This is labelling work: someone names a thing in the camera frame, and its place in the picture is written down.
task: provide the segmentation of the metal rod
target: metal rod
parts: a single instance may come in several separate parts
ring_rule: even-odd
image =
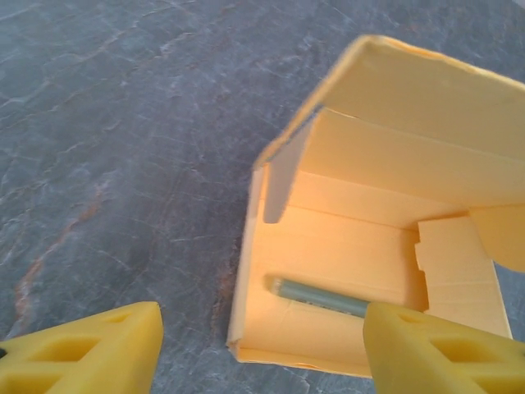
[[[368,304],[370,303],[370,301],[360,300],[359,298],[348,295],[289,281],[281,277],[273,279],[272,293],[288,300],[315,305],[360,318],[364,318],[367,313]]]

